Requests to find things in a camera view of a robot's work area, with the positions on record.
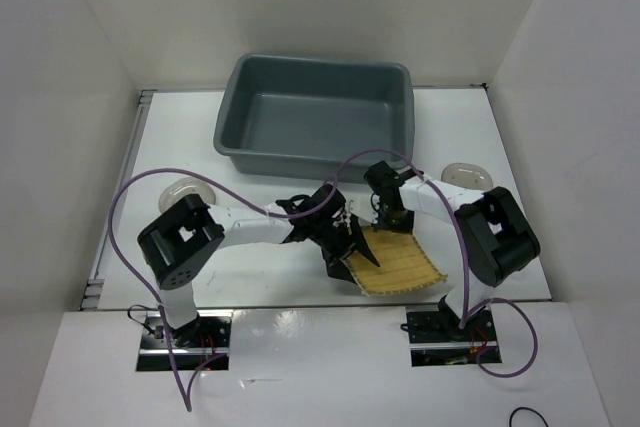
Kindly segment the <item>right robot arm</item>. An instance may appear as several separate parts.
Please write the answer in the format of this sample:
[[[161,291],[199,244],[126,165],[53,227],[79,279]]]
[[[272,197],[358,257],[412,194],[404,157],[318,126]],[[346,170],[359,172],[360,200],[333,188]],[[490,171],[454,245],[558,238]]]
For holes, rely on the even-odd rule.
[[[398,172],[383,161],[371,166],[364,180],[377,199],[376,228],[409,233],[417,214],[453,226],[463,281],[441,299],[438,316],[439,331],[450,340],[463,338],[495,289],[540,254],[536,234],[504,187],[468,189],[434,180],[413,168]]]

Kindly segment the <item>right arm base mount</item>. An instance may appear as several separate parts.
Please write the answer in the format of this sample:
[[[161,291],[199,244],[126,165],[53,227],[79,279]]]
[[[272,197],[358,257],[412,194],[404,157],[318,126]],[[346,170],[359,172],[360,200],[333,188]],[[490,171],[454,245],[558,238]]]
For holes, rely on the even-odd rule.
[[[483,310],[459,330],[435,305],[407,307],[400,329],[407,334],[413,367],[502,362],[490,311]]]

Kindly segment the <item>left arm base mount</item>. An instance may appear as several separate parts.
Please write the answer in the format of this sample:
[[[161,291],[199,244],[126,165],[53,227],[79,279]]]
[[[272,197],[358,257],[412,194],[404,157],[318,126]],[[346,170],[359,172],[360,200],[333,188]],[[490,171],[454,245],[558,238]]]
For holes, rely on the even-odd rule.
[[[129,320],[142,328],[136,370],[168,372],[171,370],[168,342],[157,311],[134,304],[127,311]],[[203,367],[207,371],[229,368],[232,310],[200,310],[199,324],[178,340],[171,339],[179,371]]]

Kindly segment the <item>bamboo mat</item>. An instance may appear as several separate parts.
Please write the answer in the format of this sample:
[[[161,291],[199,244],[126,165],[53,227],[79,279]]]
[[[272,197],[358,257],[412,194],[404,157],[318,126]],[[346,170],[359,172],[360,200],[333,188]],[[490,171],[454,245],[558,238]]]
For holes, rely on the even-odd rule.
[[[363,234],[379,266],[358,252],[346,260],[346,266],[365,295],[405,294],[447,279],[412,234],[375,230],[373,227],[365,227]]]

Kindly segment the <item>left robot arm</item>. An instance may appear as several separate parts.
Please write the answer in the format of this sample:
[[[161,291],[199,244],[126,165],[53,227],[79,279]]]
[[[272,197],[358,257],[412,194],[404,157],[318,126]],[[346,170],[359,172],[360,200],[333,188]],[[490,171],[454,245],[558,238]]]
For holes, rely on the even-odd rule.
[[[365,239],[359,218],[330,185],[314,194],[277,200],[262,214],[248,208],[207,204],[200,195],[177,201],[138,235],[137,242],[159,289],[163,334],[176,346],[201,333],[192,283],[213,254],[249,244],[284,245],[311,241],[321,249],[327,275],[353,283],[347,260],[355,253],[380,265]]]

